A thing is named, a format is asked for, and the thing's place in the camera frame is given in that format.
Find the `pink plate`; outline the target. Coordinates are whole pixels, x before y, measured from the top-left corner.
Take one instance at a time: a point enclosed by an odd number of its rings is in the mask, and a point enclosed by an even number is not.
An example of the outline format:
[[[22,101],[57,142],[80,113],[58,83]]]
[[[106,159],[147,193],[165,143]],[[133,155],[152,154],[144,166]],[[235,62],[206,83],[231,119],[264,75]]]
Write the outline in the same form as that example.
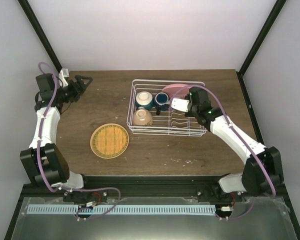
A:
[[[175,95],[175,97],[184,99],[186,97],[186,95],[189,94],[189,89],[190,89],[190,87],[188,84],[174,83],[174,84],[169,84],[169,85],[165,86],[161,91],[163,93],[166,93],[168,95],[169,99],[171,99],[174,96],[174,94],[179,91]]]

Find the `dark blue mug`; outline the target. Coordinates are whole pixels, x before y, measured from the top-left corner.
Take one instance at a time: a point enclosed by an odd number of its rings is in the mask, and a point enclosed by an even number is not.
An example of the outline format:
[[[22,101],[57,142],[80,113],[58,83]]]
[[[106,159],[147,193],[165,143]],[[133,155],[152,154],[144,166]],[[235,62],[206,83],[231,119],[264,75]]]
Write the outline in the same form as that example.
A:
[[[159,116],[161,112],[166,112],[170,107],[169,95],[165,92],[159,92],[154,97],[154,106],[156,115]]]

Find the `white wire dish rack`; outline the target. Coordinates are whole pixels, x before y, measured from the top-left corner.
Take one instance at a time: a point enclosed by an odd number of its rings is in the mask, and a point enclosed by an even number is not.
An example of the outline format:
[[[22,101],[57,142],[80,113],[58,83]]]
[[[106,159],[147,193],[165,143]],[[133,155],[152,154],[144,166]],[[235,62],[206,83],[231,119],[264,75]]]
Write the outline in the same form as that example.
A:
[[[166,111],[162,111],[157,106],[153,106],[149,110],[153,119],[150,126],[138,126],[133,123],[133,115],[138,110],[136,97],[139,93],[149,92],[155,97],[173,84],[205,85],[202,81],[192,80],[134,79],[132,81],[126,124],[133,134],[201,137],[207,132],[194,117],[185,116],[183,112],[169,107],[166,107]]]

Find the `cream and blue bowl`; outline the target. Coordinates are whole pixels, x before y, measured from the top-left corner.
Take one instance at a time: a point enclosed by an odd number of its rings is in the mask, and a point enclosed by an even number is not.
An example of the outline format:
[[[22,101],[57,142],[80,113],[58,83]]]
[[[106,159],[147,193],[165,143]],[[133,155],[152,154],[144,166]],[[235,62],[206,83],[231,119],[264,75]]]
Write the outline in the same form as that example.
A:
[[[151,110],[154,106],[153,95],[148,91],[139,92],[135,97],[137,109]]]

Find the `cream shallow bowl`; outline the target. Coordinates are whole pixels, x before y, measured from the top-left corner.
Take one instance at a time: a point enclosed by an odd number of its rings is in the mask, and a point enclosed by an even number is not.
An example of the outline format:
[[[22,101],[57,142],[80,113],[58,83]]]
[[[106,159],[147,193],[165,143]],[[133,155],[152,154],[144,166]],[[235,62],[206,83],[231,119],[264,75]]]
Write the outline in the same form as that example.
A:
[[[153,116],[147,109],[138,109],[133,113],[132,124],[134,126],[151,126],[153,124]]]

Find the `bamboo pattern plate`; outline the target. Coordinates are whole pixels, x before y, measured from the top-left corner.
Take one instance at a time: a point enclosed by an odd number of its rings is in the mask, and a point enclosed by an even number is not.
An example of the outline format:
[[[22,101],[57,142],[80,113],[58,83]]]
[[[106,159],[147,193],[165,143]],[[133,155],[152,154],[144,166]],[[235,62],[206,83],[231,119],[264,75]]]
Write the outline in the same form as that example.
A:
[[[116,123],[98,127],[90,138],[92,152],[102,159],[113,159],[123,154],[129,145],[127,130]]]

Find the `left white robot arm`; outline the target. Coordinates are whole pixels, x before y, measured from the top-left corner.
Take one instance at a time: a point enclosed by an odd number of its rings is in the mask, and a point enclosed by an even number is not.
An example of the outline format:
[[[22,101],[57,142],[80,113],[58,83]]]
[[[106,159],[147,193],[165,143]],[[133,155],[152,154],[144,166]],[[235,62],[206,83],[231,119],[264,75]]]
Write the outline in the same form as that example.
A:
[[[53,191],[75,189],[75,197],[87,202],[92,196],[92,189],[84,184],[83,175],[70,171],[56,140],[63,105],[77,102],[93,78],[76,75],[71,80],[68,70],[63,68],[58,76],[43,73],[35,79],[39,88],[34,106],[37,123],[28,149],[20,152],[20,161],[33,186]]]

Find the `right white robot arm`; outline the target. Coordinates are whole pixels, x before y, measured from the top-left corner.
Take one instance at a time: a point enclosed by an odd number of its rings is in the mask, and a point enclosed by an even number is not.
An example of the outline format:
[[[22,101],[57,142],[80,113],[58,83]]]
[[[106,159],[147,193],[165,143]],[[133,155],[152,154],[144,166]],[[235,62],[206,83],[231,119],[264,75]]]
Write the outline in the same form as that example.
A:
[[[223,140],[242,160],[242,173],[222,176],[218,185],[212,188],[213,198],[226,200],[232,192],[244,192],[253,197],[261,195],[275,197],[276,187],[284,182],[281,154],[274,146],[266,147],[241,130],[226,114],[219,99],[212,107],[209,97],[215,94],[201,85],[188,85],[184,98],[175,94],[170,107],[194,117],[207,131]]]

